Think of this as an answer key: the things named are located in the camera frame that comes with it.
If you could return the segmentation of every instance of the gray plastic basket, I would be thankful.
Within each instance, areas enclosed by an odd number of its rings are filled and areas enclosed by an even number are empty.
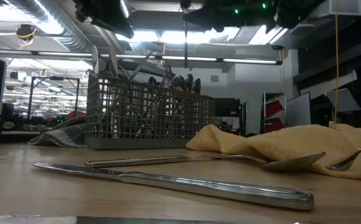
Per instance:
[[[179,148],[214,124],[209,96],[90,73],[85,143],[92,149]]]

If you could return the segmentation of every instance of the knife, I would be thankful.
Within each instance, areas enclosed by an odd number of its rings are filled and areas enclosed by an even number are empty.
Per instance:
[[[120,180],[129,184],[141,184],[165,189],[180,190],[243,202],[258,203],[293,210],[309,211],[314,208],[313,195],[304,190],[238,184],[215,180],[190,179],[143,172],[120,172],[115,170],[36,162],[35,167],[57,170],[71,174],[88,175]]]

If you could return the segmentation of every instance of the yellow cloth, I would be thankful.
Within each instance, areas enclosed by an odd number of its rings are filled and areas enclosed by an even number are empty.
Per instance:
[[[318,174],[361,179],[361,153],[347,171],[329,171],[325,168],[352,155],[361,148],[361,128],[337,124],[334,129],[319,125],[286,128],[250,138],[225,133],[208,125],[191,139],[186,147],[196,151],[258,156],[272,161],[293,159],[308,154],[326,152],[313,163],[309,171]]]

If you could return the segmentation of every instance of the wooden countertop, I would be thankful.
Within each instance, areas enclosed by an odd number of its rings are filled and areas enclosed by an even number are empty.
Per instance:
[[[238,223],[361,223],[361,180],[274,173],[252,164],[205,160],[116,170],[290,187],[312,192],[316,209],[295,212],[112,180],[48,172],[31,162],[83,165],[86,160],[202,155],[185,149],[93,151],[0,144],[0,215],[78,215]]]

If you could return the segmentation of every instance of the ventilation pipe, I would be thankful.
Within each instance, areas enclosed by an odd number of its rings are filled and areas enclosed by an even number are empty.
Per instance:
[[[47,34],[60,34],[69,37],[55,37],[71,52],[91,52],[92,44],[74,25],[70,18],[54,1],[4,0],[8,5],[28,15],[32,22]]]

